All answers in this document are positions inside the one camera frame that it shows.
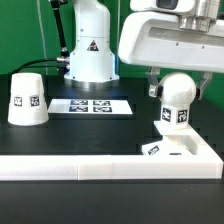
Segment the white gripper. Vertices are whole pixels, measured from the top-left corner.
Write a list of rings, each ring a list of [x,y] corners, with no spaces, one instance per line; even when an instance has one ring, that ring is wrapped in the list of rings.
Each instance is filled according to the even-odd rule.
[[[130,0],[118,54],[146,68],[149,96],[160,98],[159,68],[202,71],[196,82],[201,100],[213,73],[224,73],[224,20],[220,0]]]

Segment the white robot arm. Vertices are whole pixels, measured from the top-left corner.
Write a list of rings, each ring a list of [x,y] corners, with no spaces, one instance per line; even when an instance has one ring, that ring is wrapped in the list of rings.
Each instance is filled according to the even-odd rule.
[[[73,0],[76,46],[65,80],[86,88],[114,81],[109,47],[110,15],[97,0]],[[214,73],[224,73],[224,20],[220,0],[130,0],[118,55],[122,62],[147,66],[149,95],[159,97],[162,68],[199,71],[204,90]]]

